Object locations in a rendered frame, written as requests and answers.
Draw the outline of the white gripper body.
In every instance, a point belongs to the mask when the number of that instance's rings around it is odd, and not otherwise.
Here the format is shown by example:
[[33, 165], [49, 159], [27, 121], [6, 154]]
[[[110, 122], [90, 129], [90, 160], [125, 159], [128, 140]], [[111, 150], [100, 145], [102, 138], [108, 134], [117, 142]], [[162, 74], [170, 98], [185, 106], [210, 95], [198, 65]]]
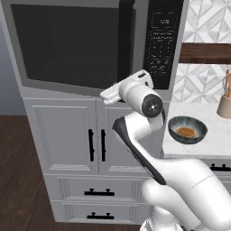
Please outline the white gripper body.
[[120, 84], [116, 83], [100, 93], [100, 96], [106, 105], [111, 105], [121, 100], [121, 97], [119, 96], [119, 87]]

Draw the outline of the grey cupboard door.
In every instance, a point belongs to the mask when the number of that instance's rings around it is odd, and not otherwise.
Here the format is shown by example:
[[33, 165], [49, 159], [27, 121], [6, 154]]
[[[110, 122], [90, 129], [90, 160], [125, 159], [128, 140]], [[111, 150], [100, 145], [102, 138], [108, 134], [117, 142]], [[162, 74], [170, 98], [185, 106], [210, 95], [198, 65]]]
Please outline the grey cupboard door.
[[[149, 174], [116, 138], [112, 131], [114, 121], [122, 116], [132, 113], [125, 103], [105, 105], [101, 99], [97, 100], [97, 129], [99, 170], [101, 175], [148, 177]], [[106, 161], [101, 157], [101, 129], [106, 132]]]
[[[24, 101], [44, 174], [95, 175], [98, 171], [96, 102], [92, 99]], [[92, 129], [94, 161], [90, 161], [88, 129]]]

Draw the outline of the dark glass microwave door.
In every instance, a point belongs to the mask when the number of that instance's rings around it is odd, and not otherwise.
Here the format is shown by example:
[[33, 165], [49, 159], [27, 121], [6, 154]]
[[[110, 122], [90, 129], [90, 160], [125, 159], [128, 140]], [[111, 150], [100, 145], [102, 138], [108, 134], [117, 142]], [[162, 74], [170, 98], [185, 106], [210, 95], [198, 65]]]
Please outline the dark glass microwave door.
[[[118, 82], [119, 1], [0, 0], [22, 90], [97, 97]], [[143, 68], [148, 8], [134, 0], [129, 75]]]

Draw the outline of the dark blue-grey bowl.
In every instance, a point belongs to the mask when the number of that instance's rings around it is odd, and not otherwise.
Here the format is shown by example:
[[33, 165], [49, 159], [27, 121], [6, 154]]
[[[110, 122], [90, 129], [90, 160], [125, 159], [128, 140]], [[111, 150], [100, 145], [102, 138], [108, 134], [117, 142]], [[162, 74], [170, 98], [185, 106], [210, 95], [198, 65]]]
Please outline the dark blue-grey bowl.
[[[192, 138], [188, 138], [178, 135], [176, 130], [181, 126], [187, 126], [192, 128], [195, 131], [195, 136]], [[194, 117], [185, 115], [178, 115], [171, 118], [168, 123], [168, 130], [169, 134], [175, 141], [183, 144], [199, 143], [205, 138], [208, 132], [208, 128], [203, 122]]]

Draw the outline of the grey microwave oven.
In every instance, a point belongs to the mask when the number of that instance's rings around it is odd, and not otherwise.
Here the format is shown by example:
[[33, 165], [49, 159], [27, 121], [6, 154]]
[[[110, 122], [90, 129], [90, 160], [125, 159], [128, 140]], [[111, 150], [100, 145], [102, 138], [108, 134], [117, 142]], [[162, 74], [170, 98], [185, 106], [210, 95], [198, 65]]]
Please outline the grey microwave oven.
[[[188, 7], [189, 0], [149, 0], [142, 69], [150, 73], [154, 90], [165, 101], [172, 95]], [[30, 91], [22, 90], [18, 78], [17, 82], [23, 94]]]

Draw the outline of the grey drawer front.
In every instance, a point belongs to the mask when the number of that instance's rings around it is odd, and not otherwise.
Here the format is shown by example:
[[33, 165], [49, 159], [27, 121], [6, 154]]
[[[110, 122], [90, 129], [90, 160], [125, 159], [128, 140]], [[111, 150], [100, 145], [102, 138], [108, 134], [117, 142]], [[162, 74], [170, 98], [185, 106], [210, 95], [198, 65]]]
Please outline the grey drawer front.
[[[227, 167], [231, 167], [231, 159], [204, 159], [203, 162], [210, 168], [212, 163], [215, 163], [216, 166], [221, 166], [225, 164]], [[221, 182], [226, 187], [227, 191], [231, 195], [231, 171], [222, 172], [222, 171], [213, 171]]]
[[[45, 175], [44, 180], [51, 200], [145, 202], [142, 195], [143, 180], [61, 175]], [[89, 189], [95, 191], [111, 189], [115, 195], [112, 197], [84, 195], [84, 191]]]
[[[150, 207], [147, 204], [108, 204], [89, 201], [52, 201], [51, 208], [55, 220], [66, 223], [141, 225], [148, 218], [150, 212]], [[90, 215], [92, 212], [96, 212], [98, 215], [110, 213], [115, 219], [87, 219], [87, 215]]]

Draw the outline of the dark wooden shelf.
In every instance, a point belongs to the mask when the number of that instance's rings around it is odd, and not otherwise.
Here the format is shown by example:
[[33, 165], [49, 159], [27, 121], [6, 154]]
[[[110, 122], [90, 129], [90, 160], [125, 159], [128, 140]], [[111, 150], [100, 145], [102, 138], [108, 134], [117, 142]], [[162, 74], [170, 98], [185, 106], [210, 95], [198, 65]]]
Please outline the dark wooden shelf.
[[184, 42], [179, 63], [231, 64], [231, 44]]

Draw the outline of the beige utensil pot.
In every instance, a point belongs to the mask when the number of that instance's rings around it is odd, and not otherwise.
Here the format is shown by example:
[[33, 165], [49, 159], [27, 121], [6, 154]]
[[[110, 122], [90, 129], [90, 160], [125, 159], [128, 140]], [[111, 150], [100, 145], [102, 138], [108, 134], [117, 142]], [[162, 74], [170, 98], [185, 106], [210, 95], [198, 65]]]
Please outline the beige utensil pot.
[[217, 114], [223, 118], [231, 119], [231, 98], [225, 96], [220, 98]]

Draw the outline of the wooden kitchen utensil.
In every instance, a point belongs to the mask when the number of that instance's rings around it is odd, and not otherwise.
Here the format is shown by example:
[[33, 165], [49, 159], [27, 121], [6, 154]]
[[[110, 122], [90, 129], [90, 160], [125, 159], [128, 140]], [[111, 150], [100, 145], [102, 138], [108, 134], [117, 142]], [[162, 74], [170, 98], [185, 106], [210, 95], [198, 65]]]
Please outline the wooden kitchen utensil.
[[231, 71], [229, 69], [226, 71], [226, 75], [223, 78], [223, 89], [224, 96], [231, 98]]

